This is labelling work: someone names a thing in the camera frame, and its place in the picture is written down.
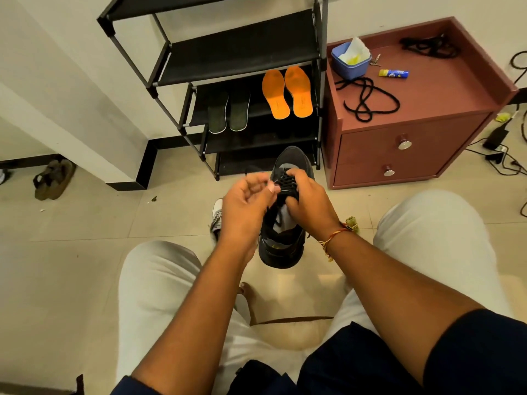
white pants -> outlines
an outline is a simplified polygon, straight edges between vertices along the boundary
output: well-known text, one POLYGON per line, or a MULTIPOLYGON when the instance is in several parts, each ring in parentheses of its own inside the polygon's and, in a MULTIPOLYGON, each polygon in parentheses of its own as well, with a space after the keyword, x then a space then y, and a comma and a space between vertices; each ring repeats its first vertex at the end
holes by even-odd
MULTIPOLYGON (((483 221, 458 195, 430 190, 393 207, 379 222, 374 245, 486 308, 512 316, 483 221)), ((200 268, 192 251, 165 241, 141 244, 128 254, 119 281, 117 380, 130 374, 160 337, 200 268)), ((227 393, 236 371, 250 359, 287 373, 296 382, 313 352, 275 349, 263 342, 249 327, 247 312, 247 303, 239 296, 213 393, 227 393)), ((352 321, 376 332, 354 290, 344 299, 324 341, 352 321)))

drawer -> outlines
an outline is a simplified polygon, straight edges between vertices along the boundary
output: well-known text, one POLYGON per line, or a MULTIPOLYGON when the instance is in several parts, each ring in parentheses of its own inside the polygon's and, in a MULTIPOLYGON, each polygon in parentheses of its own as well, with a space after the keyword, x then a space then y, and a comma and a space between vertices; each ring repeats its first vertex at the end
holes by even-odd
POLYGON ((487 113, 342 134, 335 186, 433 176, 487 113), (385 176, 392 170, 391 176, 385 176))

tissue paper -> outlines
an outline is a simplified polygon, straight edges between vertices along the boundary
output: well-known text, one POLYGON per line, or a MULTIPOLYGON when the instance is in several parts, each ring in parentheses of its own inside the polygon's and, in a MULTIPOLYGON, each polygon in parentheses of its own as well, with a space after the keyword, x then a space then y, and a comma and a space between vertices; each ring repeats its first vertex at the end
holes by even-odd
POLYGON ((348 65, 357 65, 370 58, 368 47, 358 37, 354 37, 346 52, 339 56, 342 62, 348 65))

tiled floor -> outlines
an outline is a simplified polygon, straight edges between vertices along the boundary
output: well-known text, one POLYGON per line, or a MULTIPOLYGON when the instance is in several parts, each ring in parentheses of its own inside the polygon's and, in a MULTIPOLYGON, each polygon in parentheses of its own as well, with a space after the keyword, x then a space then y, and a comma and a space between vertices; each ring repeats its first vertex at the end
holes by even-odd
MULTIPOLYGON (((511 154, 527 166, 519 125, 509 129, 511 154)), ((163 238, 204 261, 212 205, 238 177, 217 183, 188 147, 168 149, 158 153, 147 191, 115 192, 79 169, 59 200, 39 202, 31 178, 40 170, 18 170, 0 187, 0 381, 73 389, 84 373, 89 395, 108 394, 124 257, 141 242, 163 238)), ((325 185, 323 171, 316 179, 325 185)), ((371 241, 391 206, 426 188, 464 196, 488 226, 500 271, 527 285, 527 219, 519 214, 527 201, 524 176, 499 176, 482 157, 464 152, 439 179, 328 193, 339 216, 356 216, 371 241)), ((243 279, 260 296, 260 321, 331 315, 344 296, 342 275, 313 239, 294 268, 274 270, 255 257, 243 279)))

bedside cabinet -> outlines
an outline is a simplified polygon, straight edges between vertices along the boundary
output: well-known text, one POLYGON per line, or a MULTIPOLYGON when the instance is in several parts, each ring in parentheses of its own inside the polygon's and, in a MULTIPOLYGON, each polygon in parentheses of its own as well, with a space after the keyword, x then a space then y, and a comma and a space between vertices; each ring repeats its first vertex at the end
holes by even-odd
MULTIPOLYGON (((470 141, 483 130, 517 92, 455 18, 361 37, 377 66, 366 77, 397 97, 401 107, 388 115, 375 114, 369 123, 356 119, 361 88, 337 91, 341 78, 326 72, 326 119, 322 150, 328 188, 371 186, 439 177, 470 141), (448 35, 461 49, 452 59, 437 59, 402 50, 403 37, 448 35), (379 77, 379 69, 408 70, 407 79, 379 77)), ((331 50, 346 41, 329 44, 331 50)), ((372 110, 393 109, 394 102, 374 91, 372 110)))

